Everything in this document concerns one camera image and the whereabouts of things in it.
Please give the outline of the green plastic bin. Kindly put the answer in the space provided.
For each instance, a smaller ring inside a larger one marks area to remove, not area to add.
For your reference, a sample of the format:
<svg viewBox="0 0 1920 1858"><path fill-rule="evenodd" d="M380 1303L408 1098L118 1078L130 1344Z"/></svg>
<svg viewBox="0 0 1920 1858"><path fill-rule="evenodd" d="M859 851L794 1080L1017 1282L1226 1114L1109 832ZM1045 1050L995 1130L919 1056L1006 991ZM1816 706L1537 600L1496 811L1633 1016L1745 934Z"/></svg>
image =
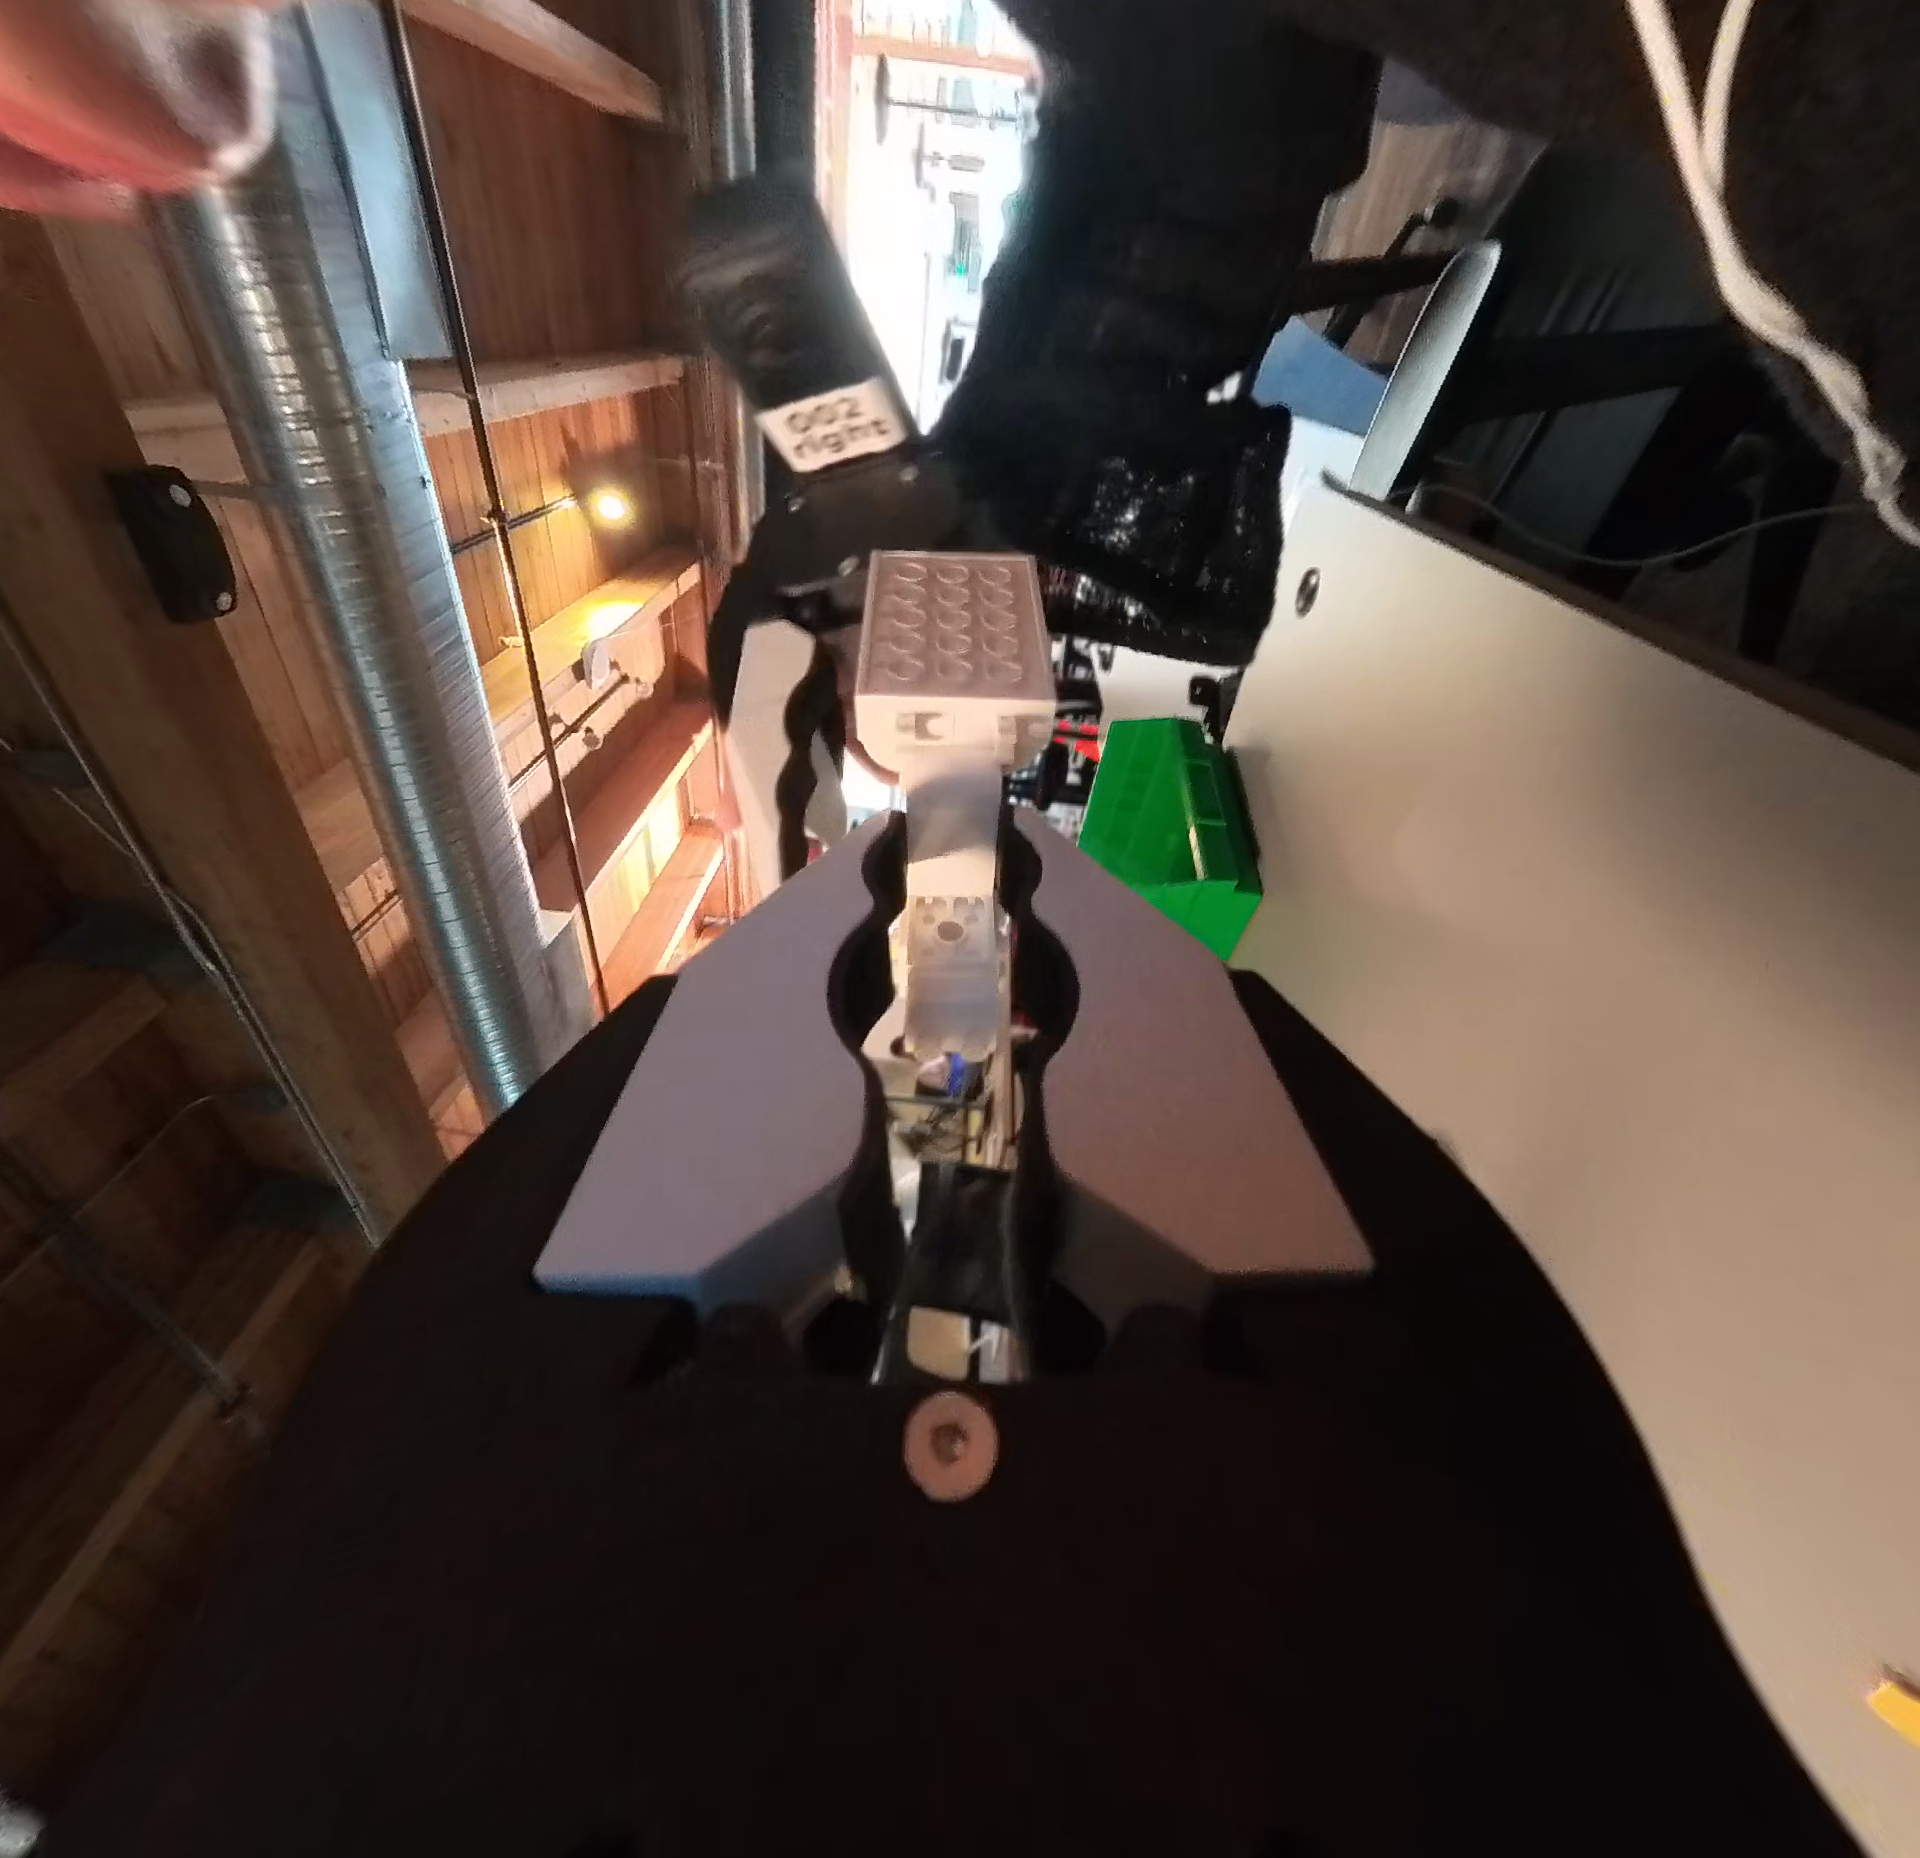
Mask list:
<svg viewBox="0 0 1920 1858"><path fill-rule="evenodd" d="M1231 962L1264 900L1237 759L1195 718L1116 718L1082 851Z"/></svg>

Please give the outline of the corrugated silver air duct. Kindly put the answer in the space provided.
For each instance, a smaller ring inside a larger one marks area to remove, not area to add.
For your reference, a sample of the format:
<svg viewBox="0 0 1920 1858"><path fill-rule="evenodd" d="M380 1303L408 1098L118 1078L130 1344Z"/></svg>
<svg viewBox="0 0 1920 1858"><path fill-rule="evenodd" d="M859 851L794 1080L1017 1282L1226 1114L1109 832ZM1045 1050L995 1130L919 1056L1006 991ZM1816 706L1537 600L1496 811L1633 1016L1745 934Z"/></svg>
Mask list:
<svg viewBox="0 0 1920 1858"><path fill-rule="evenodd" d="M158 244L300 591L467 1084L503 1116L589 1029L556 981L417 404L344 186L274 143L156 207Z"/></svg>

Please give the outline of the person's black sweater torso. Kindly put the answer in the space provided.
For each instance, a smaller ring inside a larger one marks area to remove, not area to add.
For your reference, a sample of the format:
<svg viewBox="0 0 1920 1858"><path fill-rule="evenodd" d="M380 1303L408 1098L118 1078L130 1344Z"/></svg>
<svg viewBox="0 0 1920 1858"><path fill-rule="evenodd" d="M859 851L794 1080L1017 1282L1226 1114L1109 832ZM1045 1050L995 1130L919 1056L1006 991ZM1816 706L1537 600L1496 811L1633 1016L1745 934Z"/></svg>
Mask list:
<svg viewBox="0 0 1920 1858"><path fill-rule="evenodd" d="M1860 372L1916 515L1917 0L1757 0L1725 202L1757 271ZM1477 118L1669 155L1623 0L1329 0L1328 30Z"/></svg>

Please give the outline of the black vertical pipe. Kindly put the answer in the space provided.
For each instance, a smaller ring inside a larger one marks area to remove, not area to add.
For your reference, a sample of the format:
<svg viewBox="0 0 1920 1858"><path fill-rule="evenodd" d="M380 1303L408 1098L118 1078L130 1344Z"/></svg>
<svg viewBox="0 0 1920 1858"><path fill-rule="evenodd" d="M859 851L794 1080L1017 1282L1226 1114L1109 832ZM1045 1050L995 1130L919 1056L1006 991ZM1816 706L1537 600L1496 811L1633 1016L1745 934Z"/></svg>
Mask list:
<svg viewBox="0 0 1920 1858"><path fill-rule="evenodd" d="M818 183L820 0L751 0L754 159Z"/></svg>

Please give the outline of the black wall-mounted device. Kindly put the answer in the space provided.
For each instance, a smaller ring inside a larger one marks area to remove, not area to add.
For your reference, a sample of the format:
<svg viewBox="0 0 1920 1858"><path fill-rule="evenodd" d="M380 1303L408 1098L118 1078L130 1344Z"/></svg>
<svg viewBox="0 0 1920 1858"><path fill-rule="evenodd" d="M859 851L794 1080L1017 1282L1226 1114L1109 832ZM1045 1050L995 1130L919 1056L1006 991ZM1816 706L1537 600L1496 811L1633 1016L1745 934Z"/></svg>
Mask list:
<svg viewBox="0 0 1920 1858"><path fill-rule="evenodd" d="M180 625L230 617L240 582L229 542L190 475L141 464L105 479L161 614Z"/></svg>

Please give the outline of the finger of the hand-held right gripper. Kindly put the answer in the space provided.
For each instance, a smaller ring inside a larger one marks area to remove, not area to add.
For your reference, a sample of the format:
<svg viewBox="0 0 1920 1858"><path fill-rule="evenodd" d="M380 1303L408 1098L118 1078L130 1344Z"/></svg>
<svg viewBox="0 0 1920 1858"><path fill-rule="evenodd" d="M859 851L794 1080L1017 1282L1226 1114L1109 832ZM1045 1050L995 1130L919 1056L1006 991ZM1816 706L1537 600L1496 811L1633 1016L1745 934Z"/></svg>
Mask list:
<svg viewBox="0 0 1920 1858"><path fill-rule="evenodd" d="M728 776L757 889L776 889L851 830L847 723L827 641L783 620L742 646L728 715Z"/></svg>

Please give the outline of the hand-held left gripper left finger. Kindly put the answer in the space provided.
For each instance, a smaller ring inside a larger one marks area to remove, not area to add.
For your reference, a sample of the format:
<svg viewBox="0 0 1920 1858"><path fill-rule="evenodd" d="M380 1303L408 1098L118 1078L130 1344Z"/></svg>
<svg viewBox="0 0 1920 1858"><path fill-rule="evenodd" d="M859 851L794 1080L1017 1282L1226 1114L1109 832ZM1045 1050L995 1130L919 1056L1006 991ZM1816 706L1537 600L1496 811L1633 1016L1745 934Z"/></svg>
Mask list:
<svg viewBox="0 0 1920 1858"><path fill-rule="evenodd" d="M905 1268L885 1092L902 814L873 816L676 974L533 1277L547 1293L794 1308Z"/></svg>

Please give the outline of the white lego assembly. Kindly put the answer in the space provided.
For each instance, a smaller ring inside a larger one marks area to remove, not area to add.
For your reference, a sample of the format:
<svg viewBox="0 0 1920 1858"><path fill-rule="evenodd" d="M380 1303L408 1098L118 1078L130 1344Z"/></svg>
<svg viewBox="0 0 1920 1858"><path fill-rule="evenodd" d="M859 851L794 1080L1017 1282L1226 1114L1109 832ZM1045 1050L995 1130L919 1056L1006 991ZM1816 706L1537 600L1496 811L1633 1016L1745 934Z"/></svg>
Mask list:
<svg viewBox="0 0 1920 1858"><path fill-rule="evenodd" d="M902 798L905 903L892 927L908 1053L979 1069L974 1158L1017 1126L1013 918L1002 899L1012 781L1052 737L1038 566L1016 552L879 550L855 682L856 740Z"/></svg>

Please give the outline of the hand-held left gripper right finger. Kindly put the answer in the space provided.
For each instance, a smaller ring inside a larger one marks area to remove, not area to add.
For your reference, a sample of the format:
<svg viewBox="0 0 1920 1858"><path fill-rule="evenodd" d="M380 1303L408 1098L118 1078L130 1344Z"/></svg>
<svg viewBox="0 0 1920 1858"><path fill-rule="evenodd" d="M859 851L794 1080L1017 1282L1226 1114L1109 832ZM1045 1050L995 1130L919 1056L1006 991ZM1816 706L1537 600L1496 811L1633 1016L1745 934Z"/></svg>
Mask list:
<svg viewBox="0 0 1920 1858"><path fill-rule="evenodd" d="M1059 1282L1092 1313L1135 1313L1203 1311L1243 1285L1370 1279L1377 1257L1231 967L1043 816L1013 824L1040 864L1031 918L1076 984L1043 1074Z"/></svg>

